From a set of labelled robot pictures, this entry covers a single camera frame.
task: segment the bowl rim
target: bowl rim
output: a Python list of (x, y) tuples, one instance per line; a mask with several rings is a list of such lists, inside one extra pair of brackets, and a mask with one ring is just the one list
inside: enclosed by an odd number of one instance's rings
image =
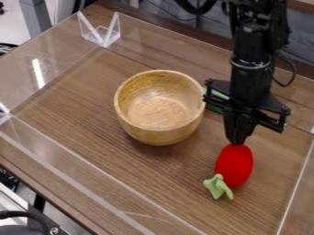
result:
[[(121, 109), (120, 109), (120, 105), (118, 105), (118, 102), (117, 102), (117, 98), (118, 98), (118, 95), (122, 91), (122, 88), (125, 86), (125, 84), (137, 76), (141, 76), (142, 74), (148, 74), (148, 73), (157, 73), (157, 72), (162, 72), (162, 73), (176, 73), (181, 76), (184, 76), (193, 84), (194, 86), (197, 87), (197, 89), (200, 90), (201, 94), (202, 94), (202, 88), (200, 86), (200, 84), (196, 82), (196, 80), (193, 78), (190, 78), (188, 75), (185, 75), (184, 73), (180, 73), (177, 71), (173, 71), (173, 70), (148, 70), (148, 71), (144, 71), (144, 72), (140, 72), (140, 73), (136, 73), (134, 75), (132, 75), (129, 78), (126, 78), (122, 83), (118, 85), (116, 91), (114, 91), (114, 95), (113, 95), (113, 108), (114, 108), (114, 111), (118, 115), (118, 117), (128, 123), (129, 126), (137, 128), (137, 129), (142, 129), (141, 127), (136, 126), (129, 120), (128, 118), (125, 117)], [(194, 114), (194, 116), (192, 117), (190, 120), (188, 120), (186, 122), (184, 122), (180, 126), (177, 126), (174, 129), (162, 129), (162, 130), (157, 130), (157, 129), (144, 129), (144, 130), (148, 130), (148, 131), (153, 131), (153, 132), (164, 132), (164, 131), (169, 131), (169, 130), (176, 130), (176, 129), (180, 129), (181, 127), (189, 125), (197, 118), (198, 116), (201, 115), (202, 113), (202, 110), (204, 110), (204, 102), (201, 102), (201, 105), (197, 109), (197, 112)]]

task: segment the black robot mount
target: black robot mount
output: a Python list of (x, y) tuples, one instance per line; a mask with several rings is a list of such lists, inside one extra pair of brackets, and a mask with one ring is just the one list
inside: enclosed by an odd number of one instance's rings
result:
[[(174, 2), (188, 13), (201, 15), (216, 0), (205, 1), (198, 8), (186, 0)], [(229, 16), (233, 41), (231, 80), (208, 79), (202, 101), (223, 114), (227, 139), (239, 145), (256, 125), (276, 132), (284, 129), (291, 110), (276, 100), (269, 89), (272, 80), (285, 87), (295, 77), (293, 65), (279, 54), (288, 44), (291, 31), (285, 0), (229, 0), (221, 2), (221, 9)], [(291, 66), (292, 76), (285, 84), (273, 76), (276, 56)]]

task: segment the plastic corner bracket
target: plastic corner bracket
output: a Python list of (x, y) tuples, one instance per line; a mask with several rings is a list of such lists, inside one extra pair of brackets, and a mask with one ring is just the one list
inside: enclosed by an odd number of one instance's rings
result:
[(116, 12), (113, 13), (112, 22), (108, 28), (104, 28), (102, 26), (97, 26), (94, 28), (82, 15), (82, 12), (77, 13), (77, 19), (84, 39), (96, 43), (97, 46), (106, 48), (116, 40), (120, 39), (120, 21)]

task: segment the wooden table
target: wooden table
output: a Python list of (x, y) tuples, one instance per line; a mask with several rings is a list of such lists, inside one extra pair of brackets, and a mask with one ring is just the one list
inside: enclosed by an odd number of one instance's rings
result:
[[(84, 14), (94, 26), (109, 24), (101, 5)], [(221, 117), (205, 111), (185, 141), (150, 147), (121, 130), (112, 97), (130, 75), (150, 69), (180, 71), (200, 83), (228, 79), (231, 53), (125, 15), (120, 21), (122, 37), (108, 49), (81, 38), (73, 16), (0, 60), (0, 102), (10, 110), (0, 126), (1, 166), (94, 234), (275, 234), (291, 219), (291, 192), (312, 157), (312, 81), (297, 76), (285, 89), (273, 84), (291, 107), (289, 125), (283, 134), (256, 128), (247, 140), (251, 178), (233, 201), (215, 201), (201, 180), (228, 144)], [(289, 74), (276, 69), (276, 76)]]

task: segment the wooden bowl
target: wooden bowl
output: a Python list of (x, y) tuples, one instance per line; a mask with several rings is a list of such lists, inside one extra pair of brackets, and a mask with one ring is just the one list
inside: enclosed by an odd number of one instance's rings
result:
[(114, 111), (128, 135), (156, 146), (185, 139), (201, 121), (201, 94), (200, 85), (182, 73), (153, 70), (133, 75), (113, 97)]

